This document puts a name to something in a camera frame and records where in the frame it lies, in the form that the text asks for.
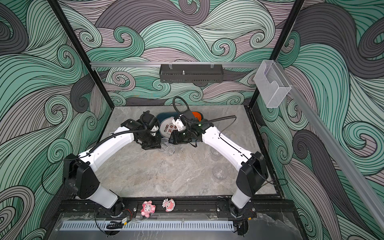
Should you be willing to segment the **clear plastic cup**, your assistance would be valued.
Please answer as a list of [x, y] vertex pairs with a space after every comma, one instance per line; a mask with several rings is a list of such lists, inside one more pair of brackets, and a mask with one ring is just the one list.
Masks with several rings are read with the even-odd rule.
[[211, 155], [212, 155], [213, 157], [215, 157], [215, 158], [220, 158], [220, 157], [222, 157], [222, 154], [221, 154], [219, 151], [217, 151], [215, 148], [211, 147], [211, 148], [210, 148], [210, 151], [211, 151]]
[[213, 167], [213, 176], [218, 180], [225, 180], [228, 177], [228, 170], [226, 167], [216, 165]]

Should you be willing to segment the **white plate red green circles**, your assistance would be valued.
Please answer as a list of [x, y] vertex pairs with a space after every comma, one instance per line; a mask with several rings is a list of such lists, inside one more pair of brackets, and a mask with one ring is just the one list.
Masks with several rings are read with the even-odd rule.
[[163, 138], [170, 138], [173, 131], [178, 131], [178, 128], [173, 124], [174, 117], [167, 118], [161, 122], [160, 133]]

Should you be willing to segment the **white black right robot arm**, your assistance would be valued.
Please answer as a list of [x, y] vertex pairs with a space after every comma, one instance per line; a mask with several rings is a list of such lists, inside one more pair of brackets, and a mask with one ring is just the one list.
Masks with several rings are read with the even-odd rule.
[[197, 147], [202, 142], [225, 157], [238, 171], [237, 189], [231, 198], [235, 210], [241, 210], [249, 200], [267, 182], [269, 173], [262, 153], [252, 153], [226, 137], [215, 125], [215, 122], [236, 120], [236, 116], [220, 117], [213, 120], [198, 118], [191, 110], [177, 111], [169, 143], [173, 145], [190, 144]]

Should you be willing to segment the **orange shallow bowl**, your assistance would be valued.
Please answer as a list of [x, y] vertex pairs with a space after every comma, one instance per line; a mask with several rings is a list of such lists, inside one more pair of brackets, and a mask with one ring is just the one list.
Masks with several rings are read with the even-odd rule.
[[201, 121], [203, 119], [203, 115], [199, 112], [192, 112], [194, 117], [198, 119], [198, 121]]

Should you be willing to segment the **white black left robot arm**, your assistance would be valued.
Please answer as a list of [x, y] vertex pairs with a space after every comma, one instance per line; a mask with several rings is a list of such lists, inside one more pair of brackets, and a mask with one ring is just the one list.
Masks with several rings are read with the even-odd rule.
[[137, 143], [143, 150], [161, 148], [160, 124], [149, 111], [138, 120], [128, 119], [110, 136], [75, 156], [64, 159], [63, 183], [81, 200], [91, 200], [107, 210], [122, 211], [120, 197], [103, 187], [96, 176], [99, 168], [120, 149]]

